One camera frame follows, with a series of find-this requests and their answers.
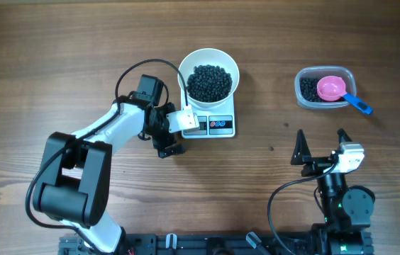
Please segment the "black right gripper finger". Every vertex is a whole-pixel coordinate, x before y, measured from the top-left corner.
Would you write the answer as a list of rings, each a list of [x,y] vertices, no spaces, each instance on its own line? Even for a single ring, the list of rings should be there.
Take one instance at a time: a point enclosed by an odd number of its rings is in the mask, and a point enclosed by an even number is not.
[[[291,165],[305,165],[312,162],[312,156],[309,150],[309,146],[302,129],[298,130],[296,134],[296,144],[294,152],[291,157]]]
[[[346,131],[343,128],[340,128],[337,131],[338,134],[338,142],[342,143],[342,142],[352,142],[351,138],[348,136],[348,134],[346,133]]]

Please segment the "pink measuring scoop blue handle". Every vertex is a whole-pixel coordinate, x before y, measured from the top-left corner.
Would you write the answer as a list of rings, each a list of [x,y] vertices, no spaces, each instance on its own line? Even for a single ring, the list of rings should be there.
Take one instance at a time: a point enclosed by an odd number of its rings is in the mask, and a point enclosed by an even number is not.
[[[344,98],[349,104],[366,115],[373,114],[373,108],[346,91],[346,83],[339,76],[325,76],[317,84],[318,95],[324,101],[336,101]]]

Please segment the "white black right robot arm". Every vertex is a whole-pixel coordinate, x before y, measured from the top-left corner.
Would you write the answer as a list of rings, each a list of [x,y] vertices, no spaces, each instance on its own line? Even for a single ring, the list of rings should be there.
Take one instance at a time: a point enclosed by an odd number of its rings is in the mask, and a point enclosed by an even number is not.
[[[338,148],[326,157],[313,157],[304,132],[296,134],[292,165],[302,165],[301,175],[317,182],[324,222],[309,231],[307,254],[373,254],[371,225],[375,194],[364,186],[349,186],[345,177],[360,167],[365,150],[348,134],[338,131]]]

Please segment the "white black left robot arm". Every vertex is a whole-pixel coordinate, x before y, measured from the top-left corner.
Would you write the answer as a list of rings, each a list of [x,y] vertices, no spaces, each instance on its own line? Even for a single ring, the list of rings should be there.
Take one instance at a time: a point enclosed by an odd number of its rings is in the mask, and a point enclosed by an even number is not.
[[[169,101],[160,103],[167,90],[157,77],[142,75],[135,91],[117,95],[111,110],[89,127],[51,134],[28,187],[27,216],[51,228],[36,219],[36,210],[57,221],[55,228],[75,231],[76,254],[134,254],[135,242],[106,211],[112,156],[132,137],[152,140],[162,159],[184,153],[170,127],[176,108]]]

